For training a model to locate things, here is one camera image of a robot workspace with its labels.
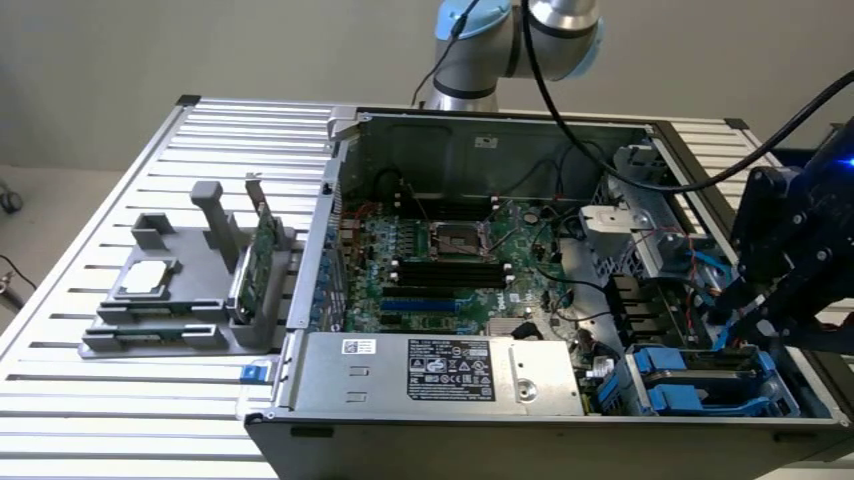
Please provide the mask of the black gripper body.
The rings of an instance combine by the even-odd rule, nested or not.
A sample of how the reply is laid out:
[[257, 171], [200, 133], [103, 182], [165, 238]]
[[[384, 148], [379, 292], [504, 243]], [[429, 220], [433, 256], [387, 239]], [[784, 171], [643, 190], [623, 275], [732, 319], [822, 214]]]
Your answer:
[[852, 124], [820, 144], [800, 176], [807, 201], [806, 252], [818, 268], [796, 295], [799, 310], [816, 313], [852, 296]]

